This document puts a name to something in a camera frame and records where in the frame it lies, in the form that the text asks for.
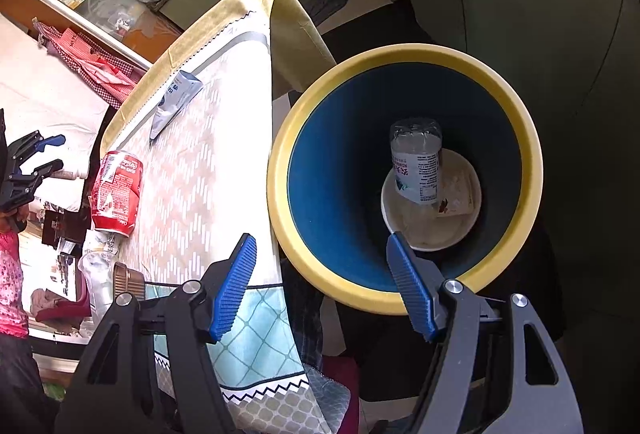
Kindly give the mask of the left hand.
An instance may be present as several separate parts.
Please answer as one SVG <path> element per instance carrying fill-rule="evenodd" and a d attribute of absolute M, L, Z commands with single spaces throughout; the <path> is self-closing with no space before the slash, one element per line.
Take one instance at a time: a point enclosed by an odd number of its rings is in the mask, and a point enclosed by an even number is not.
<path fill-rule="evenodd" d="M 29 217 L 28 206 L 20 206 L 9 212 L 0 213 L 0 232 L 7 234 L 8 232 L 22 232 L 26 226 Z"/>

